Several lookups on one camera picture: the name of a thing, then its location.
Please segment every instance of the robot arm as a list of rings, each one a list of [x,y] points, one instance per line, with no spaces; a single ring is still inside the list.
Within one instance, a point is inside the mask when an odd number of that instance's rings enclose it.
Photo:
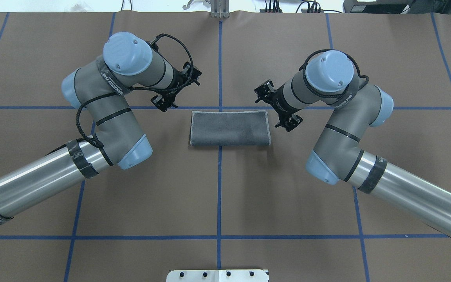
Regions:
[[[355,74],[353,64],[345,53],[320,50],[279,89],[274,90],[271,81],[256,88],[257,101],[272,105],[280,118],[277,127],[288,132],[302,122],[295,115],[300,109],[318,100],[334,107],[306,170],[328,184],[349,182],[451,237],[451,193],[359,148],[367,127],[383,124],[394,104],[381,88],[367,84],[357,66]]]
[[[161,111],[174,104],[175,95],[201,75],[190,63],[177,71],[158,53],[158,35],[145,42],[133,34],[113,34],[103,54],[77,69],[62,82],[62,92],[79,114],[86,107],[96,124],[95,134],[69,141],[63,148],[0,178],[0,225],[16,214],[54,196],[102,170],[118,164],[131,168],[152,154],[152,147],[124,98],[132,90],[158,93],[152,102]],[[132,87],[134,84],[145,87]]]

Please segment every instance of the blue plastic end cap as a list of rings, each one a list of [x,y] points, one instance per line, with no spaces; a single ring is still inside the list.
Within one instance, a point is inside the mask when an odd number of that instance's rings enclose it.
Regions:
[[[121,169],[127,170],[145,161],[151,155],[152,147],[149,144],[149,140],[147,140],[147,136],[144,134],[123,159],[118,162],[118,166],[120,166]]]
[[[306,170],[314,175],[317,179],[322,180],[331,185],[337,184],[339,178],[333,173],[333,171],[320,159],[314,150],[311,151],[311,155],[306,163]]]
[[[76,89],[74,88],[74,78],[76,77],[76,73],[79,69],[73,71],[70,75],[68,75],[64,80],[62,80],[62,95],[64,98],[74,107],[78,109],[81,106],[81,103],[78,100],[78,96],[76,95]]]
[[[329,50],[312,59],[306,67],[306,78],[317,90],[333,93],[344,90],[354,76],[354,67],[347,55]]]
[[[130,32],[118,32],[109,37],[102,52],[107,66],[121,75],[136,75],[152,62],[149,44]]]
[[[394,109],[394,100],[392,97],[378,86],[376,87],[381,92],[381,110],[379,110],[379,114],[374,122],[370,124],[371,127],[378,127],[379,125],[382,125],[385,120],[391,116],[392,110]]]

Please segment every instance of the gray towel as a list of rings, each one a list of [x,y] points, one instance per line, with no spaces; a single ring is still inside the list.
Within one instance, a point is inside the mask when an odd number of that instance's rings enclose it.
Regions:
[[[267,112],[193,111],[191,146],[268,146]]]

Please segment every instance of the electrical cable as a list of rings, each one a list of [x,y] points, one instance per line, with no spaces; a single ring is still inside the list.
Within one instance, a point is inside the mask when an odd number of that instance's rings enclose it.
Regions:
[[[317,1],[306,1],[305,0],[299,4],[299,7],[297,7],[297,10],[295,11],[295,13],[299,12],[300,7],[304,3],[307,3],[307,13],[317,13],[321,9],[321,4],[319,4]]]
[[[83,131],[83,129],[81,128],[81,124],[79,123],[79,118],[81,116],[81,111],[90,103],[95,102],[97,100],[103,99],[103,98],[107,98],[107,97],[111,97],[111,96],[116,96],[118,95],[117,93],[108,93],[108,94],[104,94],[104,95],[100,95],[97,96],[95,98],[92,98],[84,103],[81,104],[81,106],[79,106],[78,108],[78,112],[76,113],[76,127],[78,128],[79,134],[83,137],[83,139],[90,143],[93,147],[95,148],[104,148],[104,144],[102,142],[100,142],[99,139],[94,138],[94,137],[88,137],[86,136],[85,132]]]
[[[337,13],[344,14],[343,12],[337,11],[337,10],[320,10],[320,11],[317,11],[317,13],[320,13],[322,11],[336,11]]]
[[[299,7],[297,7],[297,10],[295,11],[295,13],[298,13],[298,12],[299,12],[300,6],[302,6],[302,4],[304,4],[304,3],[307,3],[307,9],[309,9],[309,6],[311,5],[311,4],[309,3],[309,1],[302,1],[302,2],[299,4]]]

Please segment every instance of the black cable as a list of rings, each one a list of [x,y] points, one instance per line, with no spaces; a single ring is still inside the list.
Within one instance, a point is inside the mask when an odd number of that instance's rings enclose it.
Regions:
[[[295,11],[296,13],[299,12],[300,7],[304,3],[307,3],[307,12],[308,13],[317,13],[321,9],[321,4],[319,4],[317,1],[306,1],[305,0],[299,4],[299,7],[297,7],[297,10]]]
[[[83,131],[83,129],[81,128],[81,124],[79,123],[79,117],[81,116],[81,111],[83,110],[83,108],[86,107],[86,105],[95,102],[97,100],[103,99],[103,98],[107,98],[107,97],[111,97],[111,96],[116,96],[118,94],[116,93],[108,93],[108,94],[104,94],[104,95],[100,95],[98,97],[95,97],[93,99],[90,99],[84,103],[81,104],[81,106],[79,106],[78,108],[78,112],[76,113],[76,127],[78,128],[79,134],[83,137],[83,139],[90,143],[93,147],[95,148],[104,148],[104,144],[102,142],[100,142],[99,139],[97,138],[92,138],[92,137],[88,137],[86,136],[85,132]]]
[[[317,11],[317,13],[320,13],[322,11],[336,11],[337,13],[344,14],[343,12],[337,11],[337,10],[320,10],[320,11]]]
[[[63,144],[61,146],[58,146],[57,148],[55,148],[54,150],[52,150],[51,152],[49,152],[46,155],[50,155],[52,152],[56,152],[56,151],[60,150],[61,148],[66,148],[66,147],[67,147],[67,144]]]
[[[311,5],[311,7],[309,9],[307,9],[308,13],[314,13],[314,9],[316,8],[316,1],[313,2],[313,4]]]
[[[304,4],[304,3],[307,3],[307,9],[309,9],[309,6],[311,5],[311,3],[310,3],[309,1],[302,1],[302,2],[299,4],[299,7],[297,7],[297,10],[295,11],[296,13],[299,12],[300,6],[302,6],[302,4]]]

